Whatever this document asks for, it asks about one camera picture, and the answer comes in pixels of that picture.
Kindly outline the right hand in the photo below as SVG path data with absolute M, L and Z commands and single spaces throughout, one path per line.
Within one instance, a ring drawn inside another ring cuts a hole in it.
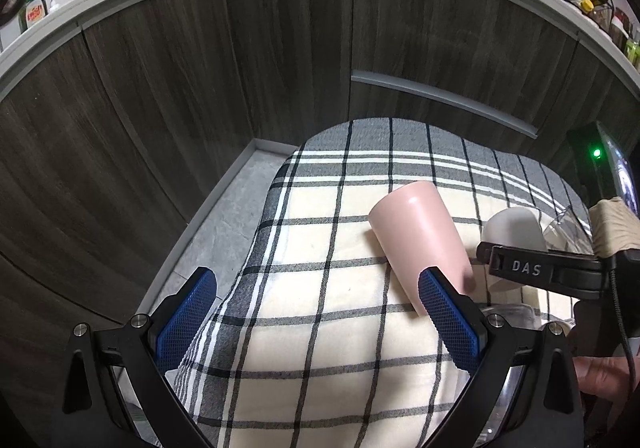
M 573 359 L 579 389 L 615 405 L 623 405 L 639 383 L 639 358 L 634 361 L 634 376 L 624 357 L 575 357 Z

